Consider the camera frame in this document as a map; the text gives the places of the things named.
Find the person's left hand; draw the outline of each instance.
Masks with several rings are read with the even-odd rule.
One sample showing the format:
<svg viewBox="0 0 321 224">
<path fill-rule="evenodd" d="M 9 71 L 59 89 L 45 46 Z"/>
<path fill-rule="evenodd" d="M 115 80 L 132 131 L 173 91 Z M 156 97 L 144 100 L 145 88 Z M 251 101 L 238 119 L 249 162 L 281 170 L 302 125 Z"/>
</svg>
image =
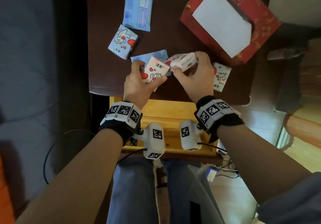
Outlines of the person's left hand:
<svg viewBox="0 0 321 224">
<path fill-rule="evenodd" d="M 167 77 L 163 76 L 150 84 L 145 84 L 139 71 L 139 68 L 144 65 L 143 61 L 134 60 L 132 62 L 132 72 L 126 77 L 123 96 L 125 101 L 134 103 L 140 110 L 146 105 L 153 90 L 167 80 Z"/>
</svg>

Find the bottle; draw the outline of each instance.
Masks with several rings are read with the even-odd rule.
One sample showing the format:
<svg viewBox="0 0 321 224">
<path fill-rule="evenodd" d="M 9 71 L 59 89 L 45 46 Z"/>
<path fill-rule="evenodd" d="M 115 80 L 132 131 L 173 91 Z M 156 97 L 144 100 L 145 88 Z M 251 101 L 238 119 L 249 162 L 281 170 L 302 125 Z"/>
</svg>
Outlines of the bottle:
<svg viewBox="0 0 321 224">
<path fill-rule="evenodd" d="M 287 47 L 283 49 L 278 49 L 269 52 L 267 55 L 268 60 L 277 60 L 277 59 L 290 59 L 290 58 L 295 58 L 298 56 L 303 55 L 304 53 L 309 51 L 308 48 L 303 48 L 303 47 Z"/>
</svg>

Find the hand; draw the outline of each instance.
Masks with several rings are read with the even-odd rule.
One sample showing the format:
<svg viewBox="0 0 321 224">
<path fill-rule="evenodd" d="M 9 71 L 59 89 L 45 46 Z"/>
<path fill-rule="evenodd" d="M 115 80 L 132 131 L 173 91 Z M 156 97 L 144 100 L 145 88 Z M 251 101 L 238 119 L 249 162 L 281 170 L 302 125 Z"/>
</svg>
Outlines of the hand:
<svg viewBox="0 0 321 224">
<path fill-rule="evenodd" d="M 144 65 L 143 61 L 134 60 L 132 62 L 132 72 L 126 77 L 123 96 L 125 101 L 134 103 L 140 110 L 146 105 L 153 90 L 167 80 L 167 77 L 163 76 L 150 84 L 145 84 L 139 71 L 139 68 Z"/>
<path fill-rule="evenodd" d="M 174 67 L 174 76 L 180 82 L 188 96 L 196 104 L 204 96 L 213 95 L 214 69 L 205 52 L 195 52 L 198 67 L 195 73 L 186 76 L 179 67 Z"/>
</svg>

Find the dark brown tabletop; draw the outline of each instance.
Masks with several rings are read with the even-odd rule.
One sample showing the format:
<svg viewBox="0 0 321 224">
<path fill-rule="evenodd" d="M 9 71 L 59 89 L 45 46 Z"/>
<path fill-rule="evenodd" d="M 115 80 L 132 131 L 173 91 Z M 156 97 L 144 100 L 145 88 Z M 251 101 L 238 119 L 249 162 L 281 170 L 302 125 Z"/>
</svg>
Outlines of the dark brown tabletop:
<svg viewBox="0 0 321 224">
<path fill-rule="evenodd" d="M 153 0 L 150 32 L 131 29 L 138 42 L 130 56 L 167 49 L 168 56 L 194 51 L 207 52 L 211 61 L 222 63 L 179 18 L 189 0 Z M 124 60 L 108 46 L 123 21 L 125 0 L 88 0 L 89 91 L 105 96 L 122 96 L 124 81 L 131 71 L 131 60 Z M 223 92 L 214 96 L 231 105 L 250 102 L 255 56 L 246 64 L 232 67 Z M 190 101 L 178 80 L 171 75 L 151 99 Z"/>
</svg>

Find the red tissue box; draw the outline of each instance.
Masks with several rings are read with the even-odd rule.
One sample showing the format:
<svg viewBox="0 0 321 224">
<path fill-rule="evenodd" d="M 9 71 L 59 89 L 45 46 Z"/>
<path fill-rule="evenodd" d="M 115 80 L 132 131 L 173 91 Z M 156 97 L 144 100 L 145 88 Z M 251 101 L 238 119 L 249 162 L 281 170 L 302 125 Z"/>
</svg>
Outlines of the red tissue box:
<svg viewBox="0 0 321 224">
<path fill-rule="evenodd" d="M 238 55 L 231 58 L 192 16 L 202 1 L 190 0 L 185 6 L 180 20 L 227 65 L 246 63 L 281 24 L 261 0 L 231 0 L 247 15 L 252 25 L 254 25 L 250 44 Z"/>
</svg>

